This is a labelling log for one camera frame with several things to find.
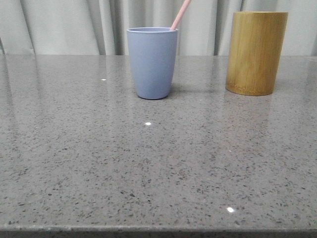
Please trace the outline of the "blue plastic cup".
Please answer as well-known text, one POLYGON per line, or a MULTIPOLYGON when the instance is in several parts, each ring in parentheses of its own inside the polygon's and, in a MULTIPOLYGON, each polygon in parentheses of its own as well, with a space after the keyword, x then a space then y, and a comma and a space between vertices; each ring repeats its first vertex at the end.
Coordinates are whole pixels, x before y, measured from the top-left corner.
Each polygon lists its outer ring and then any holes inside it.
POLYGON ((169 95, 178 30, 166 27, 127 29, 130 65, 137 95, 157 100, 169 95))

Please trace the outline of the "pink chopstick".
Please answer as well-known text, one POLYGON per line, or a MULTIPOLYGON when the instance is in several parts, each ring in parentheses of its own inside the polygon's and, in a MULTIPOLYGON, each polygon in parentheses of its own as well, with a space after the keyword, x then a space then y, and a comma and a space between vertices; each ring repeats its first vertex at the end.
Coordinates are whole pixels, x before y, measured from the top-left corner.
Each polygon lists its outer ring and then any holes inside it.
POLYGON ((186 12, 188 6, 190 5, 190 3, 191 3, 191 0, 184 0, 184 2, 182 4, 182 6, 181 6, 176 18, 175 18, 175 20, 173 22, 173 24, 170 27, 170 31, 176 30, 177 26, 179 25, 183 15, 185 14, 185 12, 186 12))

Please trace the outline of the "bamboo wooden cup holder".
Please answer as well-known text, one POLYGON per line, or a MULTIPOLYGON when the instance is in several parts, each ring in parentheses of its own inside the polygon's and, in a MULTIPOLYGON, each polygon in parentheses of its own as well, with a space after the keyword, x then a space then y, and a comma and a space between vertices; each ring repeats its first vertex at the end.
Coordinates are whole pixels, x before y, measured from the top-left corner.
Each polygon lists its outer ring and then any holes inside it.
POLYGON ((226 89, 264 96, 273 93, 287 24, 287 12, 233 14, 226 89))

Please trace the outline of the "white pleated curtain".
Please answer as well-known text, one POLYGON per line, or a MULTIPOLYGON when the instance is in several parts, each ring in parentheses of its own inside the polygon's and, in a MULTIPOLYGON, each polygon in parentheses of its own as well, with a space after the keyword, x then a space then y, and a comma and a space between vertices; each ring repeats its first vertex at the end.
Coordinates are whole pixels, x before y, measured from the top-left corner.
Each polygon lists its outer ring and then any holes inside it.
MULTIPOLYGON (((3 0, 0 52, 5 55, 125 55, 126 30, 169 27, 180 0, 3 0)), ((314 0, 194 0, 179 23, 178 54, 225 56, 237 11, 287 12, 285 56, 317 53, 314 0)))

